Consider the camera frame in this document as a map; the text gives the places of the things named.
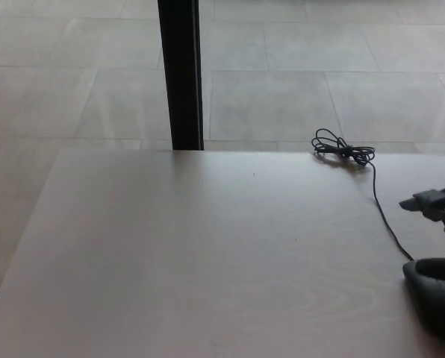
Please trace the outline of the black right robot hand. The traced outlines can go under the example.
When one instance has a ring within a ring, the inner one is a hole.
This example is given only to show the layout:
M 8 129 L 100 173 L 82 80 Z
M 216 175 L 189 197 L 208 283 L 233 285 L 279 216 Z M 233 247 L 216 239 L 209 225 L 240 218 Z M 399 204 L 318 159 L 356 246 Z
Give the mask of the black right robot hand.
M 412 195 L 399 202 L 402 209 L 420 212 L 432 222 L 442 222 L 445 232 L 445 188 L 429 189 Z M 425 258 L 416 260 L 412 265 L 416 275 L 445 281 L 445 258 Z

